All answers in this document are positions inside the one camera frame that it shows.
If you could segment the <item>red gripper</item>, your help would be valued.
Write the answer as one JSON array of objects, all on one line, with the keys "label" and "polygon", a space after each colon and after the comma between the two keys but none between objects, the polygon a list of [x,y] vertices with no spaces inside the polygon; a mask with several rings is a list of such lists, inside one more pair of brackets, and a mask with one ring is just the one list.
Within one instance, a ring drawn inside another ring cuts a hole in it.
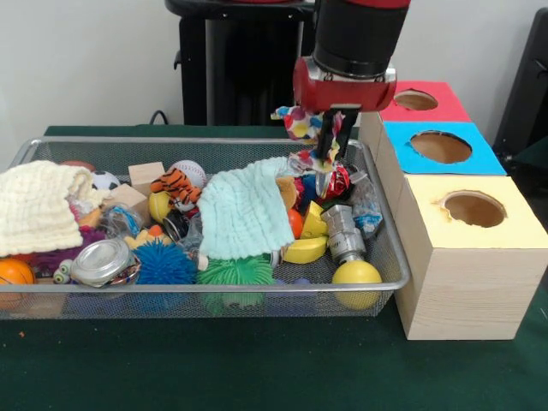
[{"label": "red gripper", "polygon": [[324,71],[312,57],[299,57],[293,73],[295,102],[308,112],[324,112],[316,155],[322,165],[333,164],[346,150],[360,112],[384,110],[396,91],[396,69],[390,64],[378,76],[366,79]]}]

